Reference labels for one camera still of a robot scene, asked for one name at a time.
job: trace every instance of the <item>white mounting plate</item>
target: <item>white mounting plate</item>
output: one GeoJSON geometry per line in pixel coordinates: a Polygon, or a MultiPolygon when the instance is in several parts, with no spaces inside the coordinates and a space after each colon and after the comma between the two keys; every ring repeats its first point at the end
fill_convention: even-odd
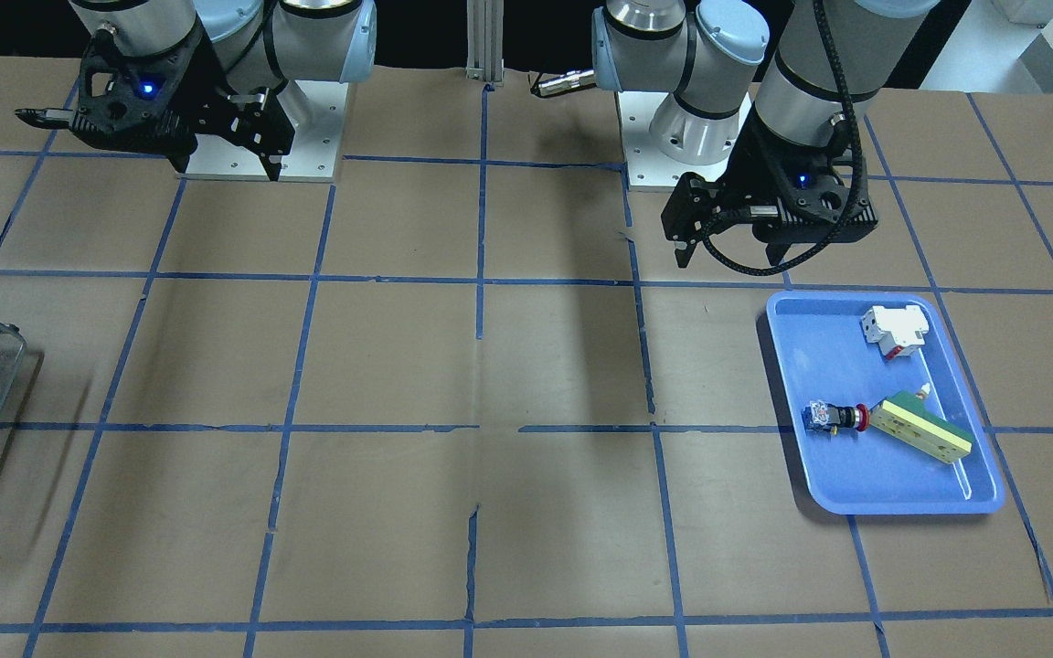
{"type": "MultiPolygon", "coordinates": [[[[349,84],[296,80],[309,97],[311,121],[295,131],[292,153],[283,156],[281,182],[331,183],[339,162],[349,84]]],[[[200,180],[266,180],[259,158],[221,137],[199,135],[183,178],[200,180]]]]}
{"type": "MultiPolygon", "coordinates": [[[[676,187],[681,174],[694,171],[704,178],[714,180],[726,172],[731,161],[726,158],[713,165],[689,165],[674,161],[656,146],[656,139],[648,134],[656,108],[669,96],[663,92],[621,92],[617,94],[620,108],[620,136],[623,138],[623,156],[628,162],[628,187],[638,192],[669,192],[676,187]]],[[[738,124],[744,124],[750,114],[750,95],[742,99],[738,108],[738,124]]]]}

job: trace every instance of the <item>blue tray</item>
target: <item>blue tray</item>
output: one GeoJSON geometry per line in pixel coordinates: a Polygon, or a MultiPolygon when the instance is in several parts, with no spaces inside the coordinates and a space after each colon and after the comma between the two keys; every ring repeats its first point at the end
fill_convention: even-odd
{"type": "Polygon", "coordinates": [[[945,324],[925,300],[889,293],[786,291],[766,301],[766,319],[815,502],[836,514],[989,514],[1001,507],[1007,492],[989,439],[966,393],[945,324]],[[860,317],[873,304],[918,304],[929,320],[923,348],[886,362],[860,330],[860,317]],[[929,412],[976,438],[973,452],[952,465],[875,427],[831,437],[802,425],[802,408],[811,400],[871,407],[927,382],[932,384],[925,401],[929,412]]]}

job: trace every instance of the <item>red ring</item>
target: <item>red ring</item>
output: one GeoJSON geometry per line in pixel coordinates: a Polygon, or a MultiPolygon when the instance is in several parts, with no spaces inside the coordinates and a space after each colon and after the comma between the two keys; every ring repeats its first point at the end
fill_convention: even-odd
{"type": "Polygon", "coordinates": [[[865,406],[863,403],[855,405],[857,412],[860,413],[860,424],[855,426],[857,433],[869,428],[869,407],[865,406]]]}

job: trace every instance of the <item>white toy block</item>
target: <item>white toy block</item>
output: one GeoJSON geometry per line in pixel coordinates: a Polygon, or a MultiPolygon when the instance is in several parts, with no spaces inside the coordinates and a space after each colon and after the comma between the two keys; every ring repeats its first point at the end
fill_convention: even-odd
{"type": "Polygon", "coordinates": [[[876,343],[885,361],[897,356],[909,356],[925,344],[929,321],[916,304],[903,308],[886,308],[874,305],[860,318],[863,337],[876,343]]]}

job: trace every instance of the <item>light blue joint cap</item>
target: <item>light blue joint cap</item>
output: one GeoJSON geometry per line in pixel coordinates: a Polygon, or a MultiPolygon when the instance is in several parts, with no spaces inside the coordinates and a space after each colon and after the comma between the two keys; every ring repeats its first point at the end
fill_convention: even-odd
{"type": "Polygon", "coordinates": [[[262,0],[193,0],[193,5],[214,43],[242,29],[262,11],[262,0]]]}
{"type": "Polygon", "coordinates": [[[770,26],[742,0],[701,0],[697,24],[713,45],[743,64],[757,66],[766,56],[770,26]]]}
{"type": "Polygon", "coordinates": [[[886,18],[920,17],[936,7],[939,0],[855,0],[865,9],[886,18]]]}
{"type": "Polygon", "coordinates": [[[363,82],[372,75],[372,62],[377,56],[377,5],[373,0],[363,0],[356,14],[356,29],[347,44],[347,55],[343,59],[340,82],[363,82]]]}
{"type": "Polygon", "coordinates": [[[615,72],[602,7],[592,13],[592,67],[596,69],[596,86],[608,92],[623,92],[620,76],[615,72]]]}

